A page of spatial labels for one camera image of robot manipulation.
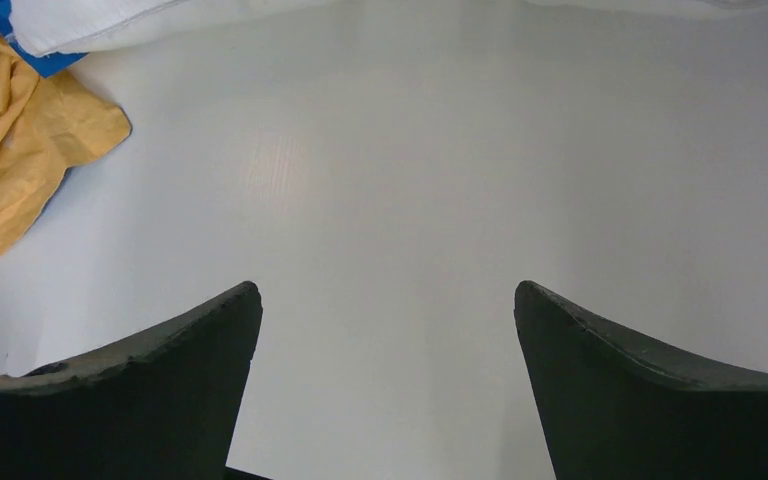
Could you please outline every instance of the white sheet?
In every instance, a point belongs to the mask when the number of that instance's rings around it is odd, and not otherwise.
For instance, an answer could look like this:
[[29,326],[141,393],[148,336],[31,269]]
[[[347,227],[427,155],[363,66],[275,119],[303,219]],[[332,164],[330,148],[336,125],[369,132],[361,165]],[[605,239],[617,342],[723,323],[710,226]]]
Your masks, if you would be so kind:
[[334,0],[13,0],[10,23],[28,53],[113,50]]

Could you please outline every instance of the yellow fabric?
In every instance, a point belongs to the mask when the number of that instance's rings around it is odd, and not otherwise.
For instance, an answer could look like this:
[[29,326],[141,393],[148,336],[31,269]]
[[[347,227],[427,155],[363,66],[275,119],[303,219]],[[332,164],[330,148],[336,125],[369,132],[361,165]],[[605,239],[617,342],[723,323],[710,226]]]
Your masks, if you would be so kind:
[[66,169],[101,157],[131,125],[68,72],[40,76],[0,39],[0,255],[34,223]]

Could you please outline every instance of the white surface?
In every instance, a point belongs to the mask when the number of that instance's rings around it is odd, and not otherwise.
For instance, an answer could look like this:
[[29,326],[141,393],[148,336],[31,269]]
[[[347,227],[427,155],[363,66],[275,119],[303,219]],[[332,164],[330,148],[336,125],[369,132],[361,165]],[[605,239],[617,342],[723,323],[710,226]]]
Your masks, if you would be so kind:
[[575,6],[633,12],[646,15],[669,15],[694,19],[728,18],[739,12],[748,13],[768,5],[768,0],[526,0],[543,6]]
[[0,260],[0,372],[252,279],[231,465],[473,480],[552,476],[520,280],[768,371],[768,13],[371,1],[76,71],[134,134]]

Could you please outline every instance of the blue fabric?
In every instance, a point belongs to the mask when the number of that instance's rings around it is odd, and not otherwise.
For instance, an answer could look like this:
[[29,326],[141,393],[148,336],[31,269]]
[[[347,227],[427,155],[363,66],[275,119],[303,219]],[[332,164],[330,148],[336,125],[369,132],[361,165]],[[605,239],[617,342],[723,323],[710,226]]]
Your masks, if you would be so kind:
[[62,53],[53,53],[45,57],[34,57],[28,52],[22,50],[22,47],[13,38],[13,26],[10,25],[10,0],[0,0],[0,35],[7,39],[7,43],[13,47],[13,50],[19,54],[28,64],[34,67],[43,77],[50,77],[63,70],[69,65],[83,58],[85,53],[71,53],[64,55]]

